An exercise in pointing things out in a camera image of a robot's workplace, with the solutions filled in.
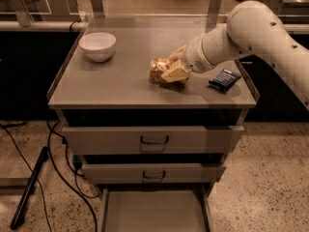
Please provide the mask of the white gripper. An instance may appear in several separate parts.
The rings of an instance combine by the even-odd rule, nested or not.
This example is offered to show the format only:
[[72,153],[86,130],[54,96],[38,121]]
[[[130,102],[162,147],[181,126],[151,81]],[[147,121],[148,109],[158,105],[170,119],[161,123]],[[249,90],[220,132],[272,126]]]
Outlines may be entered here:
[[186,46],[181,46],[168,57],[174,63],[161,75],[165,82],[186,82],[190,77],[190,70],[194,73],[205,73],[214,68],[203,49],[205,36],[206,34],[203,33],[195,37]]

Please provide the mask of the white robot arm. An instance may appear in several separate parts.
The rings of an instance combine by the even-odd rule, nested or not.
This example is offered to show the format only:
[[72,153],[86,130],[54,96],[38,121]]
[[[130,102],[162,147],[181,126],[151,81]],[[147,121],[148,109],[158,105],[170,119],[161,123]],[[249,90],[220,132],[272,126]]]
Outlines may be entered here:
[[227,22],[202,33],[170,55],[167,82],[205,73],[217,65],[256,55],[271,67],[303,104],[309,102],[309,49],[297,43],[272,10],[258,1],[235,6]]

